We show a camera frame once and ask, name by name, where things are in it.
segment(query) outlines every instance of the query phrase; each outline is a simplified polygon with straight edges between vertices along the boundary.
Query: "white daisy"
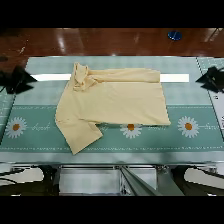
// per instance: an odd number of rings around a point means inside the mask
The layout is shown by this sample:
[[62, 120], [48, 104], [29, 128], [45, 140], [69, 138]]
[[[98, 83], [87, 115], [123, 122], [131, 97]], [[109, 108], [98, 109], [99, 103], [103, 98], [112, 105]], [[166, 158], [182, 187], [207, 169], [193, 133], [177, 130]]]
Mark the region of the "white daisy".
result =
[[181, 119], [179, 119], [177, 127], [179, 127], [178, 130], [182, 131], [182, 135], [185, 135], [185, 137], [194, 138], [194, 136], [197, 136], [197, 134], [199, 133], [199, 127], [194, 118], [186, 116], [182, 117]]
[[141, 134], [140, 131], [142, 128], [140, 127], [140, 124], [122, 124], [120, 131], [123, 131], [123, 135], [125, 135], [126, 138], [132, 139]]
[[21, 117], [15, 117], [10, 122], [8, 122], [6, 126], [6, 135], [8, 135], [9, 138], [17, 138], [21, 134], [23, 134], [23, 131], [26, 130], [26, 122], [25, 119], [22, 119]]

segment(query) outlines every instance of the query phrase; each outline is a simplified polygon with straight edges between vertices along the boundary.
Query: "table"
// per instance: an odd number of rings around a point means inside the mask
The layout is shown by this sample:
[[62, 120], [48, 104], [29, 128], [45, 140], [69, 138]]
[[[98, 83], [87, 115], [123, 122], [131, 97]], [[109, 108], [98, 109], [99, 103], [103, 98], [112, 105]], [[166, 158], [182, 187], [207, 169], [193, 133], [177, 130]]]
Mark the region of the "table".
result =
[[[62, 164], [177, 164], [224, 161], [224, 144], [208, 92], [195, 83], [201, 76], [195, 57], [160, 56], [57, 56], [31, 57], [31, 74], [71, 73], [74, 62], [91, 69], [145, 67], [161, 73], [190, 75], [189, 83], [162, 83], [171, 125], [141, 127], [130, 139], [119, 125], [100, 124], [103, 138], [72, 155], [54, 122], [56, 106], [67, 81], [37, 82], [17, 95], [9, 122], [27, 125], [17, 138], [5, 132], [1, 162]], [[189, 138], [178, 125], [192, 123]]]

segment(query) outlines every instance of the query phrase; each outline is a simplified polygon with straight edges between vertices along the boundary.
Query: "garment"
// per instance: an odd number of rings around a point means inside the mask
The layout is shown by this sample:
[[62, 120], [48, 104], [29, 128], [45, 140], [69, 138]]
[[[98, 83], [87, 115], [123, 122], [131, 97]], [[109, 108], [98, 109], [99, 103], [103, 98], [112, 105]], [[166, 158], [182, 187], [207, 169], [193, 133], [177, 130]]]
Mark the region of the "garment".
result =
[[73, 154], [102, 137], [96, 123], [170, 125], [160, 72], [75, 63], [55, 120]]

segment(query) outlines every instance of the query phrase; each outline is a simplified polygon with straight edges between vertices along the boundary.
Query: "wooden floor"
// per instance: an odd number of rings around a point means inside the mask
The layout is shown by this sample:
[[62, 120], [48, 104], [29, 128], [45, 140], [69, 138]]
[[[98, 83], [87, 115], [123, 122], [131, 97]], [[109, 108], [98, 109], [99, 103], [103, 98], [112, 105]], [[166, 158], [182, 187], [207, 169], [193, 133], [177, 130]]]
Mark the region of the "wooden floor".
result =
[[223, 28], [20, 28], [0, 30], [0, 70], [25, 66], [31, 56], [160, 55], [224, 57]]

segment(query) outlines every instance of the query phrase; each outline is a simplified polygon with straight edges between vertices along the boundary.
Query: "yellow flower center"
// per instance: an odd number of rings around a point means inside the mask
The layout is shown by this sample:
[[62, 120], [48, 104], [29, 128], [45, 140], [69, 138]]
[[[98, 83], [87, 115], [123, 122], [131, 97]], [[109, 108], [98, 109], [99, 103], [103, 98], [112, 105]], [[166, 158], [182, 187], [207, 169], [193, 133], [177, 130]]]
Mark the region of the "yellow flower center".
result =
[[134, 131], [135, 126], [133, 124], [128, 124], [128, 130]]
[[20, 128], [19, 124], [14, 124], [12, 127], [13, 131], [17, 131], [19, 130], [19, 128]]
[[190, 123], [186, 123], [186, 124], [185, 124], [185, 128], [186, 128], [187, 130], [191, 130], [191, 129], [192, 129], [192, 124], [190, 124]]

